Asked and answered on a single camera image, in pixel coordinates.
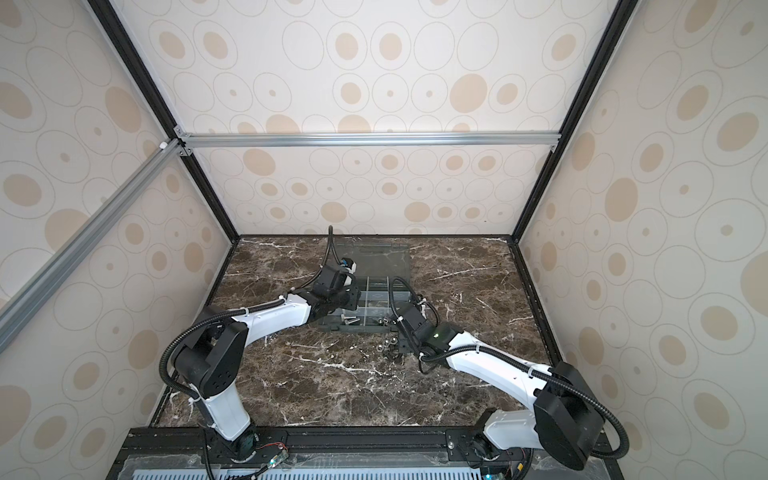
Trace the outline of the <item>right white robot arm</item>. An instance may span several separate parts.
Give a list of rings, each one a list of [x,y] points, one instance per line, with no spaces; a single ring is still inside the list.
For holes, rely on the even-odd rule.
[[[424,368],[449,368],[471,375],[516,400],[519,411],[490,410],[478,421],[470,450],[485,462],[507,450],[540,449],[572,470],[596,458],[605,418],[584,390],[577,372],[552,370],[493,348],[459,327],[434,324],[416,304],[393,306],[393,320]]]

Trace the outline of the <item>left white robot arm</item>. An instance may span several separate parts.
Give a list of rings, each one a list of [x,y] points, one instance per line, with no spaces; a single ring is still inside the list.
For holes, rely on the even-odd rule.
[[[217,311],[196,321],[166,347],[159,361],[160,377],[193,401],[220,438],[234,443],[252,425],[236,386],[252,345],[338,310],[354,311],[359,299],[354,261],[343,258],[327,264],[309,283],[276,300]]]

